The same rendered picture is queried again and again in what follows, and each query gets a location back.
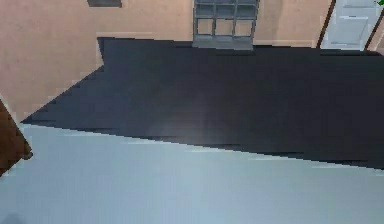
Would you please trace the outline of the grey open shelf unit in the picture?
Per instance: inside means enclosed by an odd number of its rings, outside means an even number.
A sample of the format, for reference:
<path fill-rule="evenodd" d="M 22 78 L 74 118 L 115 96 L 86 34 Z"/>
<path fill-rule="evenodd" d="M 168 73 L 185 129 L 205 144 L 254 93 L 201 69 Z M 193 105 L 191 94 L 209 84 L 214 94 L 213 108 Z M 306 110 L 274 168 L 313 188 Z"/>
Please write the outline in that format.
<path fill-rule="evenodd" d="M 195 48 L 252 50 L 260 0 L 194 0 Z"/>

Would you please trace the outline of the brown wooden furniture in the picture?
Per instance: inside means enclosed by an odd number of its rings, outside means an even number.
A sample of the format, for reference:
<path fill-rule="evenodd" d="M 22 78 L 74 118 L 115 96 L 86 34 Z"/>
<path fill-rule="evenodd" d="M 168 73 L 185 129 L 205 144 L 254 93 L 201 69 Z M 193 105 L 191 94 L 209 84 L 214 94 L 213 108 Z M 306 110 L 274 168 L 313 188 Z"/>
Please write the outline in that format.
<path fill-rule="evenodd" d="M 32 149 L 0 100 L 0 177 L 19 160 L 29 160 Z"/>

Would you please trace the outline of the grey framed wall picture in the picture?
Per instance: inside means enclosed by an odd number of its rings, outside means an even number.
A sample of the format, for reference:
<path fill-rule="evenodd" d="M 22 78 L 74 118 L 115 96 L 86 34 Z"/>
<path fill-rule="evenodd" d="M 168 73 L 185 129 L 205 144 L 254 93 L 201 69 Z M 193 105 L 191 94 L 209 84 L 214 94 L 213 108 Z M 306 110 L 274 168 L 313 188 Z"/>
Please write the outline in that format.
<path fill-rule="evenodd" d="M 122 0 L 87 0 L 89 7 L 122 7 Z"/>

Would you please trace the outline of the white panelled room door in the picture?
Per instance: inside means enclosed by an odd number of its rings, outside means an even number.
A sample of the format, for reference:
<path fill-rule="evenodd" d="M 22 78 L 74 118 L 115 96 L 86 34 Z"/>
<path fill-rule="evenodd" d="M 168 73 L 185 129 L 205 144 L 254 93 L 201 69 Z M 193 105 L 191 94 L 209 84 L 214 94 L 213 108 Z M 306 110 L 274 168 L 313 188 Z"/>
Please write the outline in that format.
<path fill-rule="evenodd" d="M 380 0 L 332 0 L 319 47 L 360 50 L 368 46 L 384 14 Z"/>

